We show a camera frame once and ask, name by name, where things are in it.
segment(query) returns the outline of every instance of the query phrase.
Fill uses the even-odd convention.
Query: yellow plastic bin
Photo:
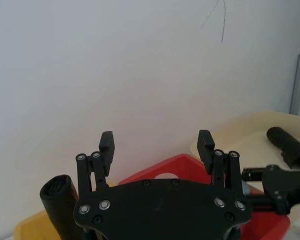
[[[14,240],[60,240],[60,237],[46,211],[41,211],[15,227]]]

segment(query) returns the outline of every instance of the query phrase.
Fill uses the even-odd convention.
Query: red plastic bin
[[[119,185],[145,179],[155,179],[161,174],[174,174],[179,179],[210,184],[211,176],[204,165],[187,154],[180,154],[142,170]],[[282,240],[290,226],[287,216],[271,212],[255,212],[252,219],[241,228],[242,240]]]

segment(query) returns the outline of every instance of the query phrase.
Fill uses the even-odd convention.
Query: black foam tube
[[[40,198],[61,240],[79,240],[83,229],[73,217],[78,194],[70,176],[52,178],[42,187]]]
[[[283,160],[290,168],[293,165],[300,167],[300,142],[297,139],[278,126],[271,127],[266,136],[273,145],[282,150]]]

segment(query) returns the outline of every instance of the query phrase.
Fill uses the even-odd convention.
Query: bolt
[[[225,202],[222,201],[220,198],[216,198],[214,200],[215,205],[217,205],[219,208],[224,208],[226,206]]]
[[[238,157],[238,154],[236,154],[235,152],[232,152],[232,153],[230,153],[230,156],[231,156],[231,157],[234,157],[234,158],[237,158],[237,157]]]
[[[79,155],[79,156],[77,157],[77,159],[78,159],[78,160],[83,160],[83,159],[85,159],[85,157],[86,157],[85,155]]]
[[[110,207],[110,202],[108,200],[102,200],[99,203],[99,209],[100,210],[107,210]]]
[[[234,204],[235,204],[237,209],[240,209],[241,211],[246,210],[246,206],[242,202],[236,201]]]
[[[102,222],[102,216],[96,215],[96,216],[93,218],[92,222],[93,222],[94,224],[100,224],[100,223]]]
[[[278,168],[277,165],[270,165],[270,171],[273,171],[273,170],[275,170],[275,169],[277,169],[277,168]]]
[[[171,181],[172,185],[178,186],[179,185],[179,180],[178,179],[173,179]]]
[[[79,208],[79,213],[80,214],[86,214],[88,213],[90,210],[90,206],[85,204],[85,205],[82,205],[80,208]]]
[[[144,180],[142,184],[143,186],[150,186],[151,182],[149,180]]]
[[[92,155],[92,157],[94,157],[94,158],[98,158],[98,157],[100,157],[100,153],[98,153],[98,152],[95,152],[95,153]]]
[[[235,216],[229,211],[224,214],[224,217],[230,222],[233,222],[235,220]]]
[[[223,154],[222,151],[219,151],[219,150],[215,151],[214,153],[218,156],[222,156],[222,154]]]

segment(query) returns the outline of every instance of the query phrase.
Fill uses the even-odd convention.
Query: white wall
[[[287,112],[300,0],[0,0],[0,238],[113,130],[118,182],[199,129]]]

